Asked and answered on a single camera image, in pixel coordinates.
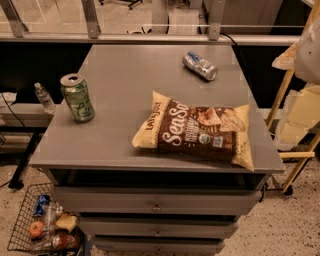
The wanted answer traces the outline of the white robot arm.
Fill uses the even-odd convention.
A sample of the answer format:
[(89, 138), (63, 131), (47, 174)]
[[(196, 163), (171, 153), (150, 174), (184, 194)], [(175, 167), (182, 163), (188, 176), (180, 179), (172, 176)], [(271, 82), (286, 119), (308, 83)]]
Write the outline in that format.
[(294, 70), (297, 78), (320, 84), (320, 17), (300, 37)]

